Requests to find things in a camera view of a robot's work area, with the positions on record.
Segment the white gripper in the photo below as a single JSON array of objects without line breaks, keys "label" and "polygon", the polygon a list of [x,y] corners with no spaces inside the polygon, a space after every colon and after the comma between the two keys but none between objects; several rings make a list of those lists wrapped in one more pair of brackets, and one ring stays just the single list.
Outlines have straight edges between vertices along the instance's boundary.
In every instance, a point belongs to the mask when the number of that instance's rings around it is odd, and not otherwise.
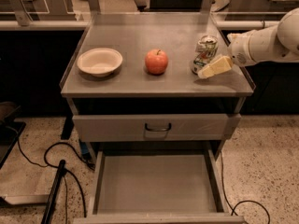
[{"label": "white gripper", "polygon": [[206,79],[231,70],[234,64],[239,67],[256,64],[249,51],[249,42],[253,34],[254,31],[228,34],[227,39],[230,42],[228,53],[231,58],[225,55],[218,55],[210,63],[206,64],[197,75],[201,79]]}]

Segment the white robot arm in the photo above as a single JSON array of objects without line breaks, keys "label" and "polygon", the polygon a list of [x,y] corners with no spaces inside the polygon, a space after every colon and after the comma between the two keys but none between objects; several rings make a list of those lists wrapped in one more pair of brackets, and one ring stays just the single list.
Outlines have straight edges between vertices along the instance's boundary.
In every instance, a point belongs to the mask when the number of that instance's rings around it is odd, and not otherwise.
[{"label": "white robot arm", "polygon": [[278,25],[251,30],[242,34],[228,34],[228,55],[218,55],[204,64],[197,76],[214,77],[239,67],[261,62],[297,63],[299,61],[299,8],[288,12]]}]

